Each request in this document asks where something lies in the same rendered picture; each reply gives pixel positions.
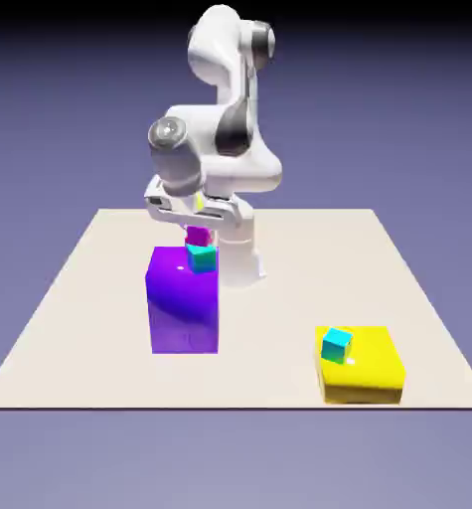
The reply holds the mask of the large yellow box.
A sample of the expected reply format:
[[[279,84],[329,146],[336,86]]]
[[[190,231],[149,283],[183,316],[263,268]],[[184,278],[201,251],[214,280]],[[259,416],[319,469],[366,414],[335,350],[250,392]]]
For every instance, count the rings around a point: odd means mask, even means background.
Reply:
[[[353,333],[343,365],[320,356],[323,335],[333,326],[315,328],[317,377],[328,404],[394,405],[400,402],[405,368],[385,326],[335,326]]]

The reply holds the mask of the small magenta cube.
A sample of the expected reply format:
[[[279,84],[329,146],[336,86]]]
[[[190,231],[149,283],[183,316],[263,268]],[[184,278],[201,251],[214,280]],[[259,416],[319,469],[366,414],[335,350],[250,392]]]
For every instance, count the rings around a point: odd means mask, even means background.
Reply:
[[[186,228],[185,244],[197,247],[208,247],[213,244],[212,232],[208,228],[188,226]]]

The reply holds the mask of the large purple box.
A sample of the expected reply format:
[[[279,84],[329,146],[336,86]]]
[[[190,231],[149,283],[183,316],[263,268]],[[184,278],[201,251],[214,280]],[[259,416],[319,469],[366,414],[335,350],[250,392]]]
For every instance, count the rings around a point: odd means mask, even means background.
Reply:
[[[156,247],[145,275],[154,354],[216,354],[219,350],[219,264],[193,273],[186,245]]]

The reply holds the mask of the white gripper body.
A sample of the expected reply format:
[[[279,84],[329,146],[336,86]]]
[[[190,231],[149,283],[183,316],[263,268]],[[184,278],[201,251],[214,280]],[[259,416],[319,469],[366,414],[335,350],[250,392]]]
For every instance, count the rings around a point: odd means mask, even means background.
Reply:
[[[168,195],[145,197],[146,206],[152,219],[211,230],[236,229],[249,219],[249,203],[233,195],[230,200],[214,199],[205,195],[174,198]]]

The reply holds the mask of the small cyan cube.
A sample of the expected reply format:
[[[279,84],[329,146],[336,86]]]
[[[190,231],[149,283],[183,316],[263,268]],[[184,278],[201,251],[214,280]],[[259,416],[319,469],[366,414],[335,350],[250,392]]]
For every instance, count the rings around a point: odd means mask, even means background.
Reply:
[[[218,266],[217,248],[213,245],[197,246],[186,244],[188,265],[193,273],[215,271]]]
[[[330,327],[322,337],[320,356],[322,359],[343,365],[352,347],[353,333]]]

